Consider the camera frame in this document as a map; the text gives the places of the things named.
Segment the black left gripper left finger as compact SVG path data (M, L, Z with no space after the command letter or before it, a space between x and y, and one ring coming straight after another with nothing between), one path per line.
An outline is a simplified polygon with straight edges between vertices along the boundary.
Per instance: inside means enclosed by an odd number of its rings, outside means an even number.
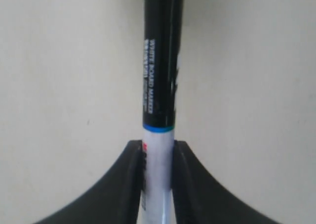
M142 186L142 142L131 140L96 184L39 223L135 224Z

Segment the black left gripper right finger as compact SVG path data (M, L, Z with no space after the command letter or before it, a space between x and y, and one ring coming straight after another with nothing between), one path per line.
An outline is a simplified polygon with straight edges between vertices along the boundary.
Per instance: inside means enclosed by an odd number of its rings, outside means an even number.
M185 141L175 141L172 191L178 224L274 224L222 186Z

